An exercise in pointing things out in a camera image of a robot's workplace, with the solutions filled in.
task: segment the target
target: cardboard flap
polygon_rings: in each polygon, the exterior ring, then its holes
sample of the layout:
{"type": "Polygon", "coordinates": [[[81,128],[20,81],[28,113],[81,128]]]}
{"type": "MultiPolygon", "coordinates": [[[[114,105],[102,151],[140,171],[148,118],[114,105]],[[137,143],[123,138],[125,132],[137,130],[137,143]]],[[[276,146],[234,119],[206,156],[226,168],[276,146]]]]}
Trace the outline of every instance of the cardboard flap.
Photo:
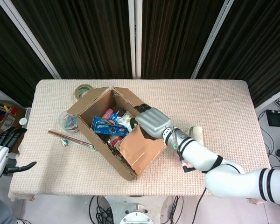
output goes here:
{"type": "Polygon", "coordinates": [[[102,87],[90,90],[81,99],[79,99],[71,108],[68,113],[78,115],[84,108],[91,104],[96,98],[98,98],[109,87],[102,87]]]}
{"type": "Polygon", "coordinates": [[[144,138],[137,125],[120,143],[119,151],[137,175],[153,163],[167,146],[163,139],[144,138]]]}
{"type": "Polygon", "coordinates": [[[144,103],[135,94],[133,94],[133,92],[131,92],[128,88],[113,87],[113,89],[121,96],[126,98],[128,101],[130,101],[130,103],[132,103],[134,106],[138,106],[144,103]]]}

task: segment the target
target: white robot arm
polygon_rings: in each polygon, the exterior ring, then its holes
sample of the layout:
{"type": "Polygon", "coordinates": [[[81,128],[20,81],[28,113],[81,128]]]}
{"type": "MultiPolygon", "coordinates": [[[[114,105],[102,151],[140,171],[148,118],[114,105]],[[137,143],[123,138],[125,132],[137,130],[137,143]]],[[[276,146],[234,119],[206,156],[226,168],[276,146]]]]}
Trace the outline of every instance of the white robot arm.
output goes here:
{"type": "Polygon", "coordinates": [[[16,160],[8,157],[18,138],[27,131],[25,128],[14,130],[14,127],[0,135],[0,177],[3,174],[22,172],[32,168],[36,162],[23,167],[16,167],[16,160]]]}
{"type": "Polygon", "coordinates": [[[164,139],[177,150],[184,172],[200,170],[205,175],[206,188],[217,197],[247,197],[280,204],[280,170],[258,169],[245,173],[243,168],[213,153],[180,129],[156,108],[145,106],[135,120],[144,136],[164,139]],[[187,168],[187,160],[194,168],[187,168]]]}

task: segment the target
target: black curtain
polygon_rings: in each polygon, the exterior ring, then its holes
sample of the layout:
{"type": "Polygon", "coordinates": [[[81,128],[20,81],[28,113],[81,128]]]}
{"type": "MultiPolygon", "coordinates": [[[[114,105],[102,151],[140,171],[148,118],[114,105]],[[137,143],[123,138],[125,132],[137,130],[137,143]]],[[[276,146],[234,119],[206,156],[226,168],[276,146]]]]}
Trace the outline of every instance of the black curtain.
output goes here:
{"type": "Polygon", "coordinates": [[[280,91],[280,0],[236,0],[197,78],[241,79],[255,106],[280,91]]]}
{"type": "Polygon", "coordinates": [[[12,0],[62,78],[132,78],[127,0],[12,0]]]}
{"type": "Polygon", "coordinates": [[[0,6],[0,90],[31,106],[35,87],[52,76],[0,6]]]}
{"type": "Polygon", "coordinates": [[[141,77],[190,78],[224,0],[144,0],[141,77]]]}

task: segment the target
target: plastic container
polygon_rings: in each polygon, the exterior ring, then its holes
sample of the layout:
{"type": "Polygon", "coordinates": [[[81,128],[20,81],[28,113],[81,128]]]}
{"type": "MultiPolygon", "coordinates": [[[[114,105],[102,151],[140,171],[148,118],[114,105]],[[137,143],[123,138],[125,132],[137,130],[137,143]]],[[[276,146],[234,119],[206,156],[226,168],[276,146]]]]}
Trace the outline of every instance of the plastic container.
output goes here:
{"type": "Polygon", "coordinates": [[[73,114],[67,113],[67,111],[62,112],[59,115],[58,122],[67,133],[76,133],[79,131],[77,117],[73,114]]]}

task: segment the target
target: beige tablecloth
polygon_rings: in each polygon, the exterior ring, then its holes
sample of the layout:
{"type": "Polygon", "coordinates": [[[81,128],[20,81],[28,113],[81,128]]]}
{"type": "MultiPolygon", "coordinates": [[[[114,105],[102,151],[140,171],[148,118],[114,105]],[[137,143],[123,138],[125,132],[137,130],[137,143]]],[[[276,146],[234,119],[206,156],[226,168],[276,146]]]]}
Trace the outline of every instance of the beige tablecloth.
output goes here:
{"type": "MultiPolygon", "coordinates": [[[[49,128],[66,134],[58,115],[76,102],[80,84],[129,88],[147,104],[168,115],[186,131],[203,127],[204,144],[240,164],[246,172],[269,162],[246,82],[238,80],[42,80],[36,87],[28,131],[20,146],[18,166],[37,164],[13,176],[9,197],[52,195],[201,195],[204,174],[184,173],[167,148],[135,181],[126,181],[99,152],[75,143],[63,147],[49,128]]],[[[87,141],[78,132],[73,137],[87,141]]]]}

